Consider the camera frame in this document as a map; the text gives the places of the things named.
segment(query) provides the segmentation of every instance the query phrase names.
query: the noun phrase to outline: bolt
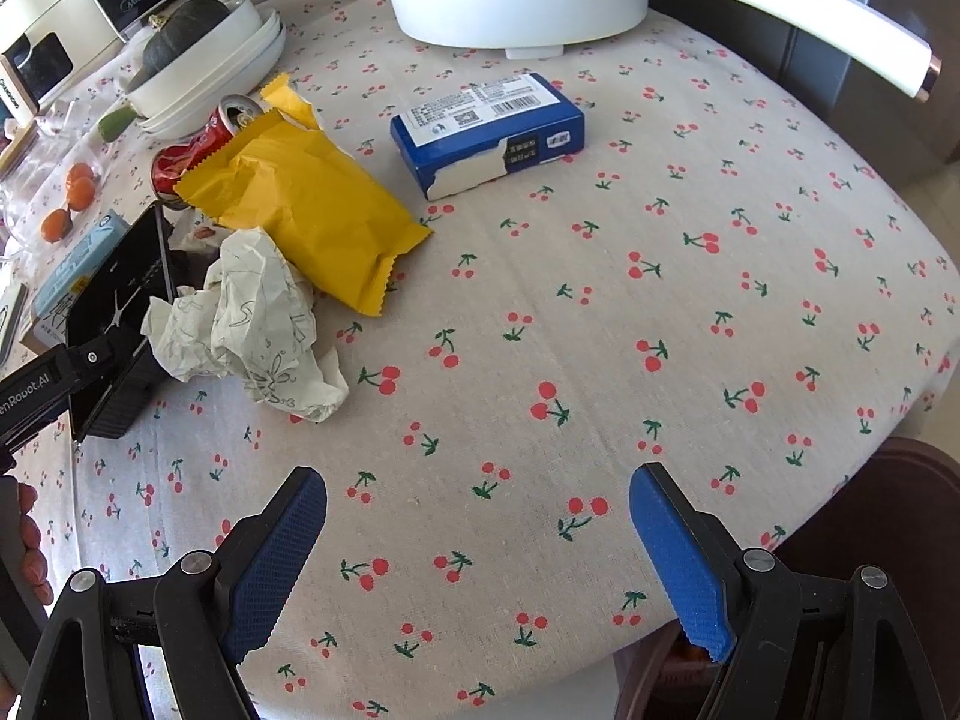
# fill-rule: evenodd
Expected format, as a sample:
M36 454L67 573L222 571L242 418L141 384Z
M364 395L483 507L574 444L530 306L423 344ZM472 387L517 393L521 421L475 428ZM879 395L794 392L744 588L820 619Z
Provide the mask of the bolt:
M860 570L860 579L867 587L875 590L882 590L887 586L887 575L882 568L875 565L865 565Z
M776 565L774 556L765 549L748 549L743 553L743 562L751 571L757 571L760 574L772 571Z
M207 552L191 552L181 560L181 571L184 574L203 574L211 565L213 557Z
M97 584L97 576L89 568L78 571L70 577L70 589L74 592L85 592Z

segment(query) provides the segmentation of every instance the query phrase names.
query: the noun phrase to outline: blue carton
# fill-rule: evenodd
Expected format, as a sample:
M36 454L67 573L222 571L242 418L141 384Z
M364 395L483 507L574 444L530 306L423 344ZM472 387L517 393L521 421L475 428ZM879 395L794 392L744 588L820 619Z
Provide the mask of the blue carton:
M390 134L436 200L580 151L584 114L540 74L517 74L403 111Z
M42 353L65 341L66 314L130 225L107 211L54 268L30 304L29 325L20 342Z

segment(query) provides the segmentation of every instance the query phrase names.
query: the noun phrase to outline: human hand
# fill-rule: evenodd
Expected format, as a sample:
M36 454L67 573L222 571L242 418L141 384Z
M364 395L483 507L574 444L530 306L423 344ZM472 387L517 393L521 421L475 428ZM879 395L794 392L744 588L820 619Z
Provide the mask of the human hand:
M37 502L37 491L30 485L20 485L20 537L23 539L23 545L27 548L23 556L20 570L23 577L34 589L37 598L43 605L50 605L54 602L54 591L47 581L47 560L40 552L40 528L32 517L28 517L30 509ZM6 718L8 712L13 707L16 700L16 693L7 681L0 677L0 718Z

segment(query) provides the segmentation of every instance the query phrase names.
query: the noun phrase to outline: tile floor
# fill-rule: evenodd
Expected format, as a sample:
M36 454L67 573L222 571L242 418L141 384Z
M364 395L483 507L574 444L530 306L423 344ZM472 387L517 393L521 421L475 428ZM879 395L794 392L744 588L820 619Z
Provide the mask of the tile floor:
M901 193L960 266L960 164L946 167ZM930 413L920 439L960 461L960 376L954 376L944 399Z

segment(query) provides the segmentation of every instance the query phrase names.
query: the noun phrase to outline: blue textured pad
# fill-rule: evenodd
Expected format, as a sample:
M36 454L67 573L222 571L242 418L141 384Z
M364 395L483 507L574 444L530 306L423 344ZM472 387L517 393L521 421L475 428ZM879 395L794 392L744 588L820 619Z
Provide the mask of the blue textured pad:
M224 658L240 664L267 643L326 519L326 485L310 474L265 539L230 599L230 629L220 640Z
M723 589L683 520L642 467L630 480L630 518L686 637L706 648L714 661L726 661L736 640L727 626Z

